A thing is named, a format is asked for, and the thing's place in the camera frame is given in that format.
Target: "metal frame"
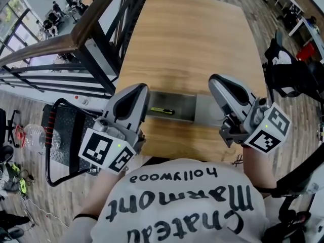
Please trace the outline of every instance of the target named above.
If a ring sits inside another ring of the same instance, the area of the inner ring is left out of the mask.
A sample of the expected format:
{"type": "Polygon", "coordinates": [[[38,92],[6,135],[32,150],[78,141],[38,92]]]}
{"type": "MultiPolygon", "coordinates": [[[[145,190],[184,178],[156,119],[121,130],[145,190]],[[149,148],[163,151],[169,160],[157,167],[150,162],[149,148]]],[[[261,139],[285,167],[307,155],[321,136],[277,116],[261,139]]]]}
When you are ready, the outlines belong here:
{"type": "MultiPolygon", "coordinates": [[[[33,88],[31,86],[24,86],[24,85],[17,85],[17,84],[10,84],[10,83],[0,83],[0,85],[8,85],[11,87],[23,87],[23,88],[33,88]]],[[[52,92],[58,92],[58,93],[64,93],[64,94],[74,94],[74,95],[81,95],[81,96],[85,96],[85,97],[96,97],[96,98],[103,98],[103,99],[110,99],[111,95],[105,95],[105,93],[103,93],[102,95],[100,94],[92,94],[92,93],[84,93],[84,92],[79,92],[79,91],[71,91],[71,90],[61,90],[61,89],[54,89],[54,88],[39,88],[41,92],[44,91],[52,91],[52,92]]]]}
{"type": "Polygon", "coordinates": [[[79,63],[71,63],[71,64],[52,64],[52,65],[42,65],[42,66],[29,66],[29,67],[21,67],[17,69],[11,69],[11,73],[21,73],[28,71],[39,71],[39,70],[86,70],[86,68],[79,63]]]}
{"type": "Polygon", "coordinates": [[[102,55],[107,60],[108,64],[111,66],[113,72],[116,75],[119,75],[122,63],[119,56],[113,51],[111,46],[107,46],[107,44],[109,44],[109,39],[107,39],[107,36],[103,32],[99,22],[96,22],[94,24],[93,31],[91,32],[91,37],[95,41],[102,55]]]}
{"type": "Polygon", "coordinates": [[[19,74],[17,74],[17,73],[11,73],[9,67],[7,67],[7,66],[3,66],[2,68],[3,68],[6,72],[8,72],[9,74],[13,75],[15,78],[17,78],[17,79],[19,79],[20,81],[22,81],[23,83],[25,83],[25,84],[31,86],[32,88],[34,88],[34,89],[36,89],[36,90],[38,90],[38,91],[40,91],[40,92],[43,93],[43,91],[41,91],[41,90],[39,89],[38,86],[32,85],[28,80],[22,78],[19,74]]]}
{"type": "Polygon", "coordinates": [[[109,80],[106,73],[99,66],[85,45],[74,52],[78,60],[87,68],[89,73],[106,89],[108,93],[114,95],[116,87],[109,80]]]}
{"type": "MultiPolygon", "coordinates": [[[[11,30],[9,31],[9,33],[8,33],[8,35],[7,35],[7,37],[5,38],[5,40],[3,41],[3,42],[1,42],[2,43],[2,45],[1,45],[1,47],[0,47],[0,55],[2,54],[2,52],[3,52],[3,50],[5,49],[5,48],[7,48],[8,50],[10,50],[12,53],[13,52],[15,52],[9,45],[8,45],[8,43],[9,43],[9,41],[11,40],[11,38],[14,36],[15,38],[17,38],[21,43],[23,43],[23,45],[25,45],[25,46],[28,46],[28,44],[24,41],[24,40],[22,40],[21,39],[21,37],[19,37],[17,34],[16,34],[16,30],[18,29],[18,27],[20,26],[20,25],[22,25],[22,26],[24,26],[24,28],[27,30],[27,32],[31,35],[31,36],[33,36],[34,37],[34,39],[36,39],[38,42],[39,42],[39,39],[37,38],[37,36],[35,36],[34,35],[34,33],[32,33],[31,32],[31,30],[29,30],[29,28],[23,23],[23,19],[25,18],[25,16],[29,13],[29,12],[31,12],[31,10],[29,9],[29,8],[27,8],[23,13],[22,13],[22,15],[21,16],[18,16],[16,13],[15,13],[15,11],[11,8],[11,6],[8,4],[8,3],[6,3],[5,5],[4,5],[4,7],[5,6],[8,6],[9,8],[10,8],[10,10],[14,13],[14,15],[18,18],[17,19],[17,21],[15,22],[15,24],[14,24],[14,26],[11,28],[11,30]]],[[[29,64],[30,63],[30,61],[28,61],[28,60],[26,60],[26,59],[24,59],[23,60],[26,64],[29,64]]]]}
{"type": "MultiPolygon", "coordinates": [[[[80,92],[76,93],[75,91],[69,91],[69,89],[77,89],[82,91],[88,91],[88,92],[96,92],[96,93],[107,93],[110,95],[114,95],[116,87],[113,85],[113,82],[118,78],[119,72],[122,66],[122,59],[125,56],[125,50],[126,47],[125,44],[127,43],[126,40],[129,40],[129,31],[131,28],[134,27],[134,21],[137,21],[137,15],[139,14],[141,7],[143,6],[143,3],[145,0],[124,0],[120,11],[118,12],[117,16],[114,18],[113,23],[111,27],[109,28],[107,33],[104,33],[102,30],[98,20],[95,22],[92,22],[92,28],[90,32],[87,34],[87,38],[89,38],[89,35],[94,40],[96,45],[98,46],[100,52],[104,56],[107,63],[111,66],[114,73],[116,74],[116,78],[114,80],[110,80],[105,73],[105,69],[103,69],[99,63],[95,60],[95,58],[92,56],[90,51],[87,49],[85,44],[83,43],[76,43],[72,36],[72,42],[73,45],[75,45],[75,48],[73,50],[68,50],[70,53],[73,53],[75,57],[81,62],[81,64],[58,64],[58,65],[44,65],[44,66],[27,66],[27,67],[21,67],[21,68],[15,68],[10,69],[7,66],[3,66],[4,70],[11,74],[13,77],[17,78],[18,80],[12,80],[11,76],[8,77],[1,77],[0,79],[2,82],[4,82],[4,85],[11,85],[12,87],[15,86],[21,86],[21,87],[29,87],[37,89],[38,91],[55,91],[55,92],[62,92],[62,93],[74,93],[74,94],[80,94],[80,92]],[[126,18],[126,23],[123,28],[123,30],[120,29],[120,25],[123,24],[122,19],[126,18]],[[116,31],[116,28],[119,29],[119,35],[118,39],[116,40],[116,43],[110,42],[112,34],[116,31]],[[40,73],[40,75],[29,75],[25,74],[22,75],[21,73],[29,72],[29,71],[39,71],[39,70],[63,70],[63,69],[75,69],[75,70],[87,70],[93,77],[83,77],[83,76],[64,76],[64,75],[51,75],[48,76],[46,74],[40,73]],[[46,83],[46,82],[31,82],[29,79],[34,80],[61,80],[61,81],[68,81],[68,82],[81,82],[81,83],[93,83],[93,84],[101,84],[103,88],[93,88],[93,87],[87,87],[87,86],[80,86],[80,85],[73,85],[73,84],[53,84],[53,83],[46,83]]],[[[21,43],[24,45],[27,45],[21,38],[15,33],[17,28],[20,26],[20,24],[23,24],[22,20],[29,12],[29,9],[26,9],[25,12],[18,18],[16,23],[14,24],[11,33],[6,37],[6,40],[4,41],[4,44],[0,48],[0,53],[2,53],[3,49],[6,47],[9,50],[13,51],[10,46],[8,46],[9,40],[14,36],[17,38],[21,43]]],[[[15,58],[17,60],[18,58],[24,60],[27,64],[29,64],[29,61],[24,58],[24,54],[20,55],[19,57],[11,57],[15,58]]],[[[98,94],[91,94],[91,93],[84,93],[87,96],[94,96],[94,97],[100,97],[101,95],[98,94]]]]}

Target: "wooden table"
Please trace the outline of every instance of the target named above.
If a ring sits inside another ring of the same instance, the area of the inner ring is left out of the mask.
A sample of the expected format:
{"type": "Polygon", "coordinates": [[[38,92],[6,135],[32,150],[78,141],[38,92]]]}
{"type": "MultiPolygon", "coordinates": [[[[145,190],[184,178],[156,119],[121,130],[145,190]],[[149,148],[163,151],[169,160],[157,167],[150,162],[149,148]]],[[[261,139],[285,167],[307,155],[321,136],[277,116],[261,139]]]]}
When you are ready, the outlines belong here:
{"type": "Polygon", "coordinates": [[[85,6],[91,5],[92,2],[93,2],[93,0],[82,0],[82,4],[84,4],[85,6]]]}
{"type": "MultiPolygon", "coordinates": [[[[210,95],[213,73],[239,78],[266,97],[262,65],[241,8],[214,0],[147,0],[137,21],[117,85],[210,95]]],[[[229,161],[241,146],[227,148],[217,128],[148,117],[142,155],[229,161]]]]}

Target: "red object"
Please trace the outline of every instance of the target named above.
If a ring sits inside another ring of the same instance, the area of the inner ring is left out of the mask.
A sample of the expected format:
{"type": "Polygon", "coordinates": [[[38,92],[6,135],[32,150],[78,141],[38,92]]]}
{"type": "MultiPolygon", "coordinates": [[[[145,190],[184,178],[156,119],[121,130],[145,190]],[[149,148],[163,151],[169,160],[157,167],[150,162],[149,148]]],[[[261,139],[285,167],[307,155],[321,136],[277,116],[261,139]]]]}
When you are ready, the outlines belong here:
{"type": "Polygon", "coordinates": [[[23,148],[25,146],[25,139],[26,139],[26,133],[24,132],[24,128],[17,124],[16,130],[15,130],[15,135],[17,136],[17,138],[19,140],[22,141],[21,147],[23,148]]]}
{"type": "Polygon", "coordinates": [[[298,60],[306,60],[313,56],[315,53],[315,49],[312,43],[308,43],[305,47],[302,48],[300,52],[297,53],[296,58],[298,60]]]}

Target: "cable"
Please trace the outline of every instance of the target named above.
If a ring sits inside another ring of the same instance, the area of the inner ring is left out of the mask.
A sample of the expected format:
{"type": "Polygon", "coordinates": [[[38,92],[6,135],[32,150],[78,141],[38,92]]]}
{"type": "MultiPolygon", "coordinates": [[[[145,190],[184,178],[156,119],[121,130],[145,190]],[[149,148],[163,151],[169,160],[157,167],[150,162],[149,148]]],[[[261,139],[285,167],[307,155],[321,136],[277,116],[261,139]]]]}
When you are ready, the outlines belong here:
{"type": "Polygon", "coordinates": [[[232,163],[232,166],[235,165],[237,167],[238,164],[243,164],[243,155],[238,154],[236,160],[232,163]]]}
{"type": "Polygon", "coordinates": [[[24,169],[23,171],[19,172],[18,177],[19,177],[20,174],[23,173],[23,172],[27,172],[27,174],[29,175],[29,171],[28,171],[27,169],[24,169]]]}
{"type": "Polygon", "coordinates": [[[24,233],[29,231],[31,228],[35,227],[35,224],[31,225],[29,229],[24,230],[24,233]]]}
{"type": "Polygon", "coordinates": [[[37,207],[37,209],[39,209],[40,211],[42,211],[42,212],[44,212],[44,213],[46,213],[47,215],[49,214],[49,215],[52,215],[55,219],[59,219],[60,220],[60,222],[65,226],[65,227],[67,227],[68,228],[68,226],[67,225],[65,225],[65,223],[59,218],[59,217],[56,217],[56,216],[54,216],[53,214],[51,214],[51,213],[47,213],[46,211],[44,211],[43,209],[41,209],[40,207],[38,207],[38,205],[36,205],[36,204],[34,204],[33,202],[32,202],[32,200],[30,199],[30,198],[28,198],[27,200],[29,200],[33,205],[35,205],[36,207],[37,207]]]}

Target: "wooden floor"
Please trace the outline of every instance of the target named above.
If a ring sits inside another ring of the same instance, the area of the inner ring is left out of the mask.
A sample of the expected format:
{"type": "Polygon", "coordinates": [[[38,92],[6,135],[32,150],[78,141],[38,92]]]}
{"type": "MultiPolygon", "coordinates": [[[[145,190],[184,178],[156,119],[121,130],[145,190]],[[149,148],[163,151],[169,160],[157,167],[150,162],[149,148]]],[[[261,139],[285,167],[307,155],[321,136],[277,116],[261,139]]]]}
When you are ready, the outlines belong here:
{"type": "MultiPolygon", "coordinates": [[[[265,62],[263,53],[268,48],[276,29],[283,32],[283,45],[292,54],[296,54],[299,47],[288,37],[283,25],[276,20],[280,10],[274,7],[273,0],[270,0],[268,4],[265,4],[262,0],[221,1],[240,6],[243,9],[263,62],[265,62]]],[[[279,179],[316,150],[318,144],[316,130],[319,120],[316,114],[318,103],[307,96],[281,98],[276,93],[275,100],[293,122],[287,142],[270,158],[275,176],[279,179]]],[[[0,108],[6,110],[7,117],[11,116],[14,109],[19,109],[21,119],[16,120],[16,122],[22,125],[40,124],[43,106],[44,104],[40,102],[0,92],[0,108]]],[[[52,188],[47,185],[45,180],[45,158],[43,156],[19,148],[15,150],[14,160],[20,163],[23,168],[28,169],[35,177],[35,183],[29,187],[28,196],[30,199],[40,208],[60,217],[65,224],[69,225],[73,216],[80,210],[83,199],[89,192],[95,178],[91,175],[79,176],[52,188]]],[[[52,162],[51,165],[53,179],[68,173],[67,167],[61,164],[52,162]]],[[[309,199],[304,197],[304,199],[298,199],[295,206],[306,209],[308,203],[309,199]]],[[[27,231],[20,242],[58,242],[58,238],[66,229],[59,220],[39,211],[30,201],[24,202],[19,194],[1,201],[0,207],[17,215],[24,215],[24,209],[32,213],[38,226],[27,231]]]]}

